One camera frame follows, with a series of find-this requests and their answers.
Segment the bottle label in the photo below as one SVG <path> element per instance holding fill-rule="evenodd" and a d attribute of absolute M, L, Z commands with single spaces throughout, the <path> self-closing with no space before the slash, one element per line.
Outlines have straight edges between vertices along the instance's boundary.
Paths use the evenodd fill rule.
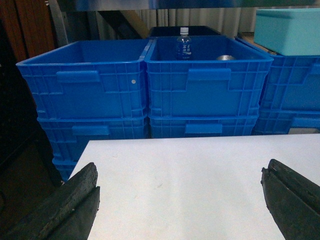
<path fill-rule="evenodd" d="M 190 42 L 177 42 L 176 43 L 176 59 L 177 60 L 190 60 L 192 56 Z"/>

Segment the teal plastic box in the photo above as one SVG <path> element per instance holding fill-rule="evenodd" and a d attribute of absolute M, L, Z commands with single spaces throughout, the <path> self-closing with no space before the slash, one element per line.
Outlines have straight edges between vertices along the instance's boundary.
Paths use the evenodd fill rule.
<path fill-rule="evenodd" d="M 284 56 L 320 55 L 320 8 L 256 11 L 254 42 Z"/>

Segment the metal shelf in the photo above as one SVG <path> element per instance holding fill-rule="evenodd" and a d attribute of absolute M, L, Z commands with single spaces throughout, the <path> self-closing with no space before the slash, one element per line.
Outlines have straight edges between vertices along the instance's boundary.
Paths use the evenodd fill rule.
<path fill-rule="evenodd" d="M 319 0 L 57 0 L 62 12 L 320 6 Z"/>

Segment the corrugated metal wall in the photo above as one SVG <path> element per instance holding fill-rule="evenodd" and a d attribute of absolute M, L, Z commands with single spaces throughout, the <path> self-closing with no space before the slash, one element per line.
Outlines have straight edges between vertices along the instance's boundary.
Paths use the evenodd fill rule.
<path fill-rule="evenodd" d="M 287 8 L 309 8 L 309 6 Z M 136 12 L 149 29 L 165 26 L 208 26 L 228 37 L 234 37 L 238 32 L 254 32 L 257 9 L 258 7 L 236 7 L 137 10 Z"/>

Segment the bottle cap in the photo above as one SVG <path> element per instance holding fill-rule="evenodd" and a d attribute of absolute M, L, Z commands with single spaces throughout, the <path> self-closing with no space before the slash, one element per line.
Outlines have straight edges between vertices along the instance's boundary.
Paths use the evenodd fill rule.
<path fill-rule="evenodd" d="M 188 35 L 189 34 L 189 28 L 188 27 L 181 27 L 180 28 L 180 34 Z"/>

